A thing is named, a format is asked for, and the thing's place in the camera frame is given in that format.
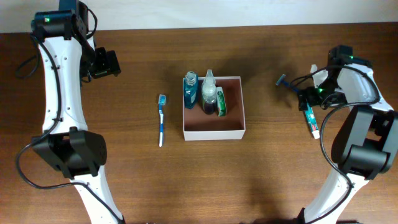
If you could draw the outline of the teal mouthwash bottle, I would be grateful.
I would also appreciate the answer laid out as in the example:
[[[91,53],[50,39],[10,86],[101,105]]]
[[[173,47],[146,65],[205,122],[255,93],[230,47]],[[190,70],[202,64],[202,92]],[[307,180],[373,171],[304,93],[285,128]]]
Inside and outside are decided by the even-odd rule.
[[[197,102],[198,76],[195,72],[187,72],[184,79],[184,105],[192,109]]]

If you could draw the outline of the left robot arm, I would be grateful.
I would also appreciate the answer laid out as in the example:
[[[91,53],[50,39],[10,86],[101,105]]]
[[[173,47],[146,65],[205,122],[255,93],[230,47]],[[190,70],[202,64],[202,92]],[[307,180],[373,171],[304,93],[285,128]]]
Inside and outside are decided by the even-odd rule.
[[[45,119],[34,151],[69,179],[92,223],[124,223],[105,176],[104,137],[92,133],[83,114],[81,84],[121,72],[115,51],[96,47],[89,30],[92,11],[82,1],[60,1],[58,10],[38,12],[32,38],[45,73]]]

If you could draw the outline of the green soap box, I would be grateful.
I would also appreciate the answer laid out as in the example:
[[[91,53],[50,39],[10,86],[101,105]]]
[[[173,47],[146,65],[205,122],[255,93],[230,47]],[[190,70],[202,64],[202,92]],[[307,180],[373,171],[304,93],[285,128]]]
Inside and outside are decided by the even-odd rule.
[[[217,110],[218,110],[218,116],[222,117],[226,115],[226,102],[225,102],[225,95],[223,88],[218,86],[216,87],[216,103],[217,103]]]

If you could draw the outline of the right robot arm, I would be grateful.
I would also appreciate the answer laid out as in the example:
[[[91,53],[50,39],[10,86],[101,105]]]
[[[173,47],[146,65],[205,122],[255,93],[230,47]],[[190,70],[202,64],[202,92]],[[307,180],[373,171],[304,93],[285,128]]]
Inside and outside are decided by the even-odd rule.
[[[337,223],[354,195],[378,174],[387,172],[397,155],[397,111],[382,97],[369,60],[353,55],[352,47],[338,45],[328,53],[324,68],[291,81],[297,89],[305,80],[313,86],[297,90],[298,108],[308,118],[312,134],[331,172],[317,197],[301,209],[295,223]],[[339,110],[349,114],[327,153],[324,132]]]

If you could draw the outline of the teal toothpaste tube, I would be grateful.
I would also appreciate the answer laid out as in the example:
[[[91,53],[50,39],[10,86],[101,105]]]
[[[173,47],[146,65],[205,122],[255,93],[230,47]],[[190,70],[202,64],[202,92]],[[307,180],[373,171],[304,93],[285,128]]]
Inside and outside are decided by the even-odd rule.
[[[304,115],[307,120],[307,124],[308,124],[309,130],[310,130],[313,138],[319,139],[320,132],[318,129],[317,121],[315,119],[315,115],[314,115],[312,107],[310,105],[307,105],[307,109],[304,111]]]

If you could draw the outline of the blue disposable razor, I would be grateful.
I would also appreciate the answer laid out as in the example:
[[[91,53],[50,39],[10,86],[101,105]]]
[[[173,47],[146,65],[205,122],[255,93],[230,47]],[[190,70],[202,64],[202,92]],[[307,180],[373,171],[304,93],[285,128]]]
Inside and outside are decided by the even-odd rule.
[[[290,85],[290,83],[288,83],[287,81],[285,81],[285,74],[282,74],[282,75],[279,77],[279,79],[276,81],[275,84],[276,84],[277,86],[283,85],[283,86],[285,86],[286,88],[288,88],[288,89],[294,91],[295,93],[298,93],[298,92],[299,92],[298,89],[296,89],[295,87],[292,87],[292,86]]]

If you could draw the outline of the clear blue spray bottle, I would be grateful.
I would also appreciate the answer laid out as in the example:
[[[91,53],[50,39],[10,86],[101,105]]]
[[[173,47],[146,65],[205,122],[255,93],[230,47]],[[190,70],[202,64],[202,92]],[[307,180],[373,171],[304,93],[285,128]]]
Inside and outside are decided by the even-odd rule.
[[[216,80],[212,69],[208,69],[205,79],[201,86],[202,108],[205,114],[213,114],[215,112],[216,103]]]

